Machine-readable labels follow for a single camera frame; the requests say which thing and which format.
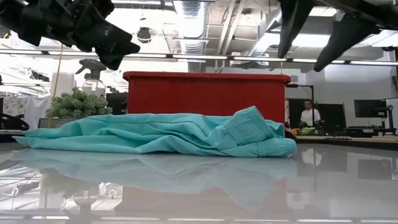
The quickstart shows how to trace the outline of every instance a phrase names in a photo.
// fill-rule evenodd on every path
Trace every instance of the wall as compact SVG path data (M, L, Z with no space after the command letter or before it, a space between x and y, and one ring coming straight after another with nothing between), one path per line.
M306 81L315 85L315 101L344 104L347 126L381 125L380 118L355 118L354 100L380 100L394 95L391 67L329 65L320 73L308 73Z
M206 72L214 72L213 67L207 67ZM284 74L284 75L296 75L298 76L297 84L305 85L306 84L306 74L301 73L299 69L274 69L272 71L268 69L249 69L243 70L240 68L224 68L223 73L245 73L245 74ZM285 89L285 98L311 98L311 90L308 88L286 88Z

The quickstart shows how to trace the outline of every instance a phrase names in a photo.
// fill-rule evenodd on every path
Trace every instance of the person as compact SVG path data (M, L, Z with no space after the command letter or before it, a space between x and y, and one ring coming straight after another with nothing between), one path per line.
M317 109L313 109L313 101L305 100L304 101L305 110L301 113L301 122L306 123L308 126L313 126L312 124L312 110L314 115L314 121L317 122L321 120L321 116Z

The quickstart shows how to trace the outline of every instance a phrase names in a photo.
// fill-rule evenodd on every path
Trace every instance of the countertop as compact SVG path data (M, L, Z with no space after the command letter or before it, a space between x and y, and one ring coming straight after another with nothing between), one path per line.
M351 138L349 136L335 138L333 136L296 136L296 138L306 140L321 140L326 138L329 140L344 140L344 138L349 138L349 141L398 143L398 136L374 136L373 138Z
M292 157L250 159L0 148L2 224L398 223L395 151L299 144Z

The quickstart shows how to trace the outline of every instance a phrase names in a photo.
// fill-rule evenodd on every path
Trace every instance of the folded cloth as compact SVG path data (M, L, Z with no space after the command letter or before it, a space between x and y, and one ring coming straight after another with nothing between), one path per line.
M36 149L200 156L282 157L296 144L283 124L265 120L255 106L233 116L125 114L92 116L58 129L36 129L17 142Z

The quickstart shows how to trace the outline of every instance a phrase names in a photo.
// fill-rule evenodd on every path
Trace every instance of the potted plant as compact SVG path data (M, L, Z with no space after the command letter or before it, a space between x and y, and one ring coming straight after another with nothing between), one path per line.
M93 115L110 114L112 108L102 96L89 95L78 88L72 94L62 93L53 98L51 108L45 112L46 118L58 118L65 121L85 118Z

